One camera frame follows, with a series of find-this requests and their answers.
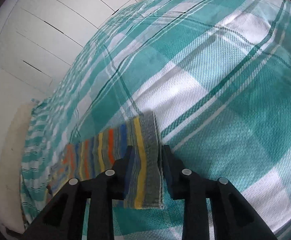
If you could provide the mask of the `teal white plaid bedspread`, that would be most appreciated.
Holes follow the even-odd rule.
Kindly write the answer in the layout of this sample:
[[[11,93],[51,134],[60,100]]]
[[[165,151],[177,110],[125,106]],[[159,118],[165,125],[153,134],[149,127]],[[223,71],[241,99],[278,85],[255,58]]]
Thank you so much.
[[[161,146],[207,179],[226,177],[279,239],[291,238],[291,2],[143,0],[86,43],[38,103],[21,162],[25,226],[49,202],[64,148],[153,112]],[[180,239],[183,202],[115,206],[120,239]]]

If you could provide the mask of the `multicolour striped knit sweater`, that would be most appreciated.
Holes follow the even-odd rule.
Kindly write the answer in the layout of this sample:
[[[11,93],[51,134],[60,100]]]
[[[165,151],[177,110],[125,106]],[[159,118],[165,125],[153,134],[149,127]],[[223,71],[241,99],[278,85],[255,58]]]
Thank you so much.
[[[124,201],[114,201],[114,205],[130,209],[161,209],[161,153],[153,112],[135,116],[84,141],[76,140],[66,145],[60,160],[50,169],[47,196],[55,196],[71,178],[80,181],[96,178],[123,158],[128,146],[133,147],[128,194]]]

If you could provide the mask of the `cream bed headboard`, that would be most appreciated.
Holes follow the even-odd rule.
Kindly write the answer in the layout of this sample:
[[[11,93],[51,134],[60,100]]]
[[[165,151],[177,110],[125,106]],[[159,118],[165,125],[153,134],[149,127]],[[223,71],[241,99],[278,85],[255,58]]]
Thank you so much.
[[[0,157],[0,220],[9,230],[24,232],[20,197],[20,169],[26,135],[35,103],[21,104],[6,133]]]

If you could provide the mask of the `white wardrobe with drawers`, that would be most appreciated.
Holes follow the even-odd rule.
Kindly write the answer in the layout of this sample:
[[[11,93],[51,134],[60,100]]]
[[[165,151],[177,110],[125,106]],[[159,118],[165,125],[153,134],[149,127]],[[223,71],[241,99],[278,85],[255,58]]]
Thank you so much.
[[[0,29],[0,68],[52,91],[101,25],[140,0],[16,0]]]

